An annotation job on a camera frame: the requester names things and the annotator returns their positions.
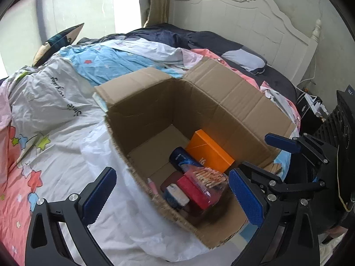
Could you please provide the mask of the cotton swab packet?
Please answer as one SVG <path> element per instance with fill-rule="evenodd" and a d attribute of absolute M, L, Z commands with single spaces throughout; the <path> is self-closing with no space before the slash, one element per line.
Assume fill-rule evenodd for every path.
<path fill-rule="evenodd" d="M 222 172 L 218 172 L 211 168 L 197 167 L 193 165 L 183 165 L 185 173 L 195 185 L 199 186 L 202 191 L 209 191 L 218 194 L 221 198 L 228 184 L 228 177 Z"/>

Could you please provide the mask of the orange gift box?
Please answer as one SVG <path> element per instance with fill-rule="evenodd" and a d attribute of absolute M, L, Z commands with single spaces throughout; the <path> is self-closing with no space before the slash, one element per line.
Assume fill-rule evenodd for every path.
<path fill-rule="evenodd" d="M 235 160 L 202 129 L 199 129 L 193 134 L 185 150 L 204 167 L 212 168 L 219 172 L 225 172 L 235 162 Z"/>

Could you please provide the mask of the red square box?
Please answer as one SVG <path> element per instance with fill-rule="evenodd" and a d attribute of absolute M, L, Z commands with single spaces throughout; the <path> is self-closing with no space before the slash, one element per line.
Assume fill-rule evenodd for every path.
<path fill-rule="evenodd" d="M 202 191 L 200 187 L 195 185 L 187 176 L 178 179 L 177 186 L 202 210 L 206 210 L 212 205 L 215 205 L 220 199 L 218 194 Z"/>

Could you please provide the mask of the maroon zip case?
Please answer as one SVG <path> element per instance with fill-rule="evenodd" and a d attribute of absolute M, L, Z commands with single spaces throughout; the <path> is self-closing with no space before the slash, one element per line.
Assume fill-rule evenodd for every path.
<path fill-rule="evenodd" d="M 203 210 L 192 201 L 178 186 L 178 179 L 182 178 L 183 174 L 178 171 L 174 171 L 165 181 L 160 185 L 163 198 L 168 204 L 178 210 L 183 210 L 188 215 L 193 217 L 199 217 L 203 214 Z"/>

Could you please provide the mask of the dark blue shampoo bottle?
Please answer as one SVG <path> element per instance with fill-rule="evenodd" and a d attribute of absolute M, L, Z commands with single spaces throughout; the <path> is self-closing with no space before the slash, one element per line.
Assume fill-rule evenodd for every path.
<path fill-rule="evenodd" d="M 193 165 L 197 167 L 202 167 L 198 161 L 196 161 L 183 147 L 177 147 L 173 150 L 168 158 L 171 165 L 175 170 L 185 173 L 183 165 Z"/>

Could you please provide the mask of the pink cream tube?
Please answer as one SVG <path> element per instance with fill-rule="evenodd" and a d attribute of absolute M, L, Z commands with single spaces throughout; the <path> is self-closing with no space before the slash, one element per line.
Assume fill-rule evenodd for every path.
<path fill-rule="evenodd" d="M 147 179 L 147 184 L 148 184 L 148 186 L 149 186 L 149 188 L 151 190 L 152 195 L 155 196 L 155 195 L 159 194 L 158 189 L 156 188 L 156 185 L 155 185 L 155 183 L 153 182 L 153 180 L 151 178 Z"/>

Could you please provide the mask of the starry night tissue pack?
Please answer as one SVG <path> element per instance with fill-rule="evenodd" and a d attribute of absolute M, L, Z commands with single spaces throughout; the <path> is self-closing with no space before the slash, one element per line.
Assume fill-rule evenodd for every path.
<path fill-rule="evenodd" d="M 166 187 L 164 199 L 172 208 L 183 208 L 189 203 L 189 197 L 175 183 Z"/>

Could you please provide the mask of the brown cardboard box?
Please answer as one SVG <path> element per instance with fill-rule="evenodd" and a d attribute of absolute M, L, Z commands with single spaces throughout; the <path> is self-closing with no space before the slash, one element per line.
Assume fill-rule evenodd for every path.
<path fill-rule="evenodd" d="M 264 137 L 291 137 L 297 127 L 270 99 L 221 63 L 203 58 L 176 79 L 152 67 L 95 88 L 106 103 L 106 123 L 119 156 L 163 217 L 193 233 L 208 248 L 229 241 L 246 216 L 230 192 L 199 225 L 191 224 L 148 186 L 173 172 L 168 158 L 204 131 L 236 163 L 269 168 L 279 150 Z"/>

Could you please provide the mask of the cartoon star bed sheet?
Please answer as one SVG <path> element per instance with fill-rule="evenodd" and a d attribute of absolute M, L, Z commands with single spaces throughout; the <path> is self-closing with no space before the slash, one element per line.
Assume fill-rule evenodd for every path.
<path fill-rule="evenodd" d="M 12 119 L 1 131 L 1 243 L 19 265 L 39 197 L 63 199 L 90 181 L 81 145 L 104 116 L 94 87 L 145 67 L 181 78 L 203 57 L 220 60 L 145 39 L 91 43 L 5 79 Z"/>

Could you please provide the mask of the navy blue blanket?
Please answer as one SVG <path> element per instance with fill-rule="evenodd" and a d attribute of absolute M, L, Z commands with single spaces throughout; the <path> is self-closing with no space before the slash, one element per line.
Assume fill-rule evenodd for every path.
<path fill-rule="evenodd" d="M 207 49 L 224 59 L 230 67 L 252 78 L 259 86 L 266 82 L 288 100 L 296 102 L 295 86 L 283 74 L 272 68 L 269 60 L 248 47 L 225 39 L 214 32 L 190 31 L 169 23 L 162 23 L 136 29 L 123 36 L 129 40 L 143 38 L 188 50 Z"/>

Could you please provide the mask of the pink crumpled sheet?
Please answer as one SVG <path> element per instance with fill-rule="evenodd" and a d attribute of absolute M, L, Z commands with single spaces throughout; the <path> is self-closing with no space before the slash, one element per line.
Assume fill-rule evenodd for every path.
<path fill-rule="evenodd" d="M 0 122 L 0 131 L 5 129 L 8 126 L 12 119 L 12 111 L 10 108 L 8 100 L 8 82 L 5 80 L 1 84 L 1 100 L 0 100 L 0 113 L 1 113 L 1 122 Z"/>

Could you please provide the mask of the white carved headboard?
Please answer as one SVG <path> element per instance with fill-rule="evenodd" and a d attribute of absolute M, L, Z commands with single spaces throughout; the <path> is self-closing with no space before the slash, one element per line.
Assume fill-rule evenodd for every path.
<path fill-rule="evenodd" d="M 318 47 L 321 20 L 308 37 L 274 0 L 170 0 L 168 22 L 190 31 L 212 31 L 262 55 L 298 85 Z"/>

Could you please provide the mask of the dark patterned pillow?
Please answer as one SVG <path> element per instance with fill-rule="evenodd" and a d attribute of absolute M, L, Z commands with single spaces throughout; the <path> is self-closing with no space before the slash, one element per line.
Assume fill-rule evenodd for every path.
<path fill-rule="evenodd" d="M 32 61 L 32 67 L 39 67 L 43 65 L 53 54 L 59 51 L 62 47 L 71 45 L 81 32 L 84 23 L 76 26 L 72 26 L 57 33 L 50 39 L 45 41 L 43 45 L 40 46 L 39 50 L 34 55 Z"/>

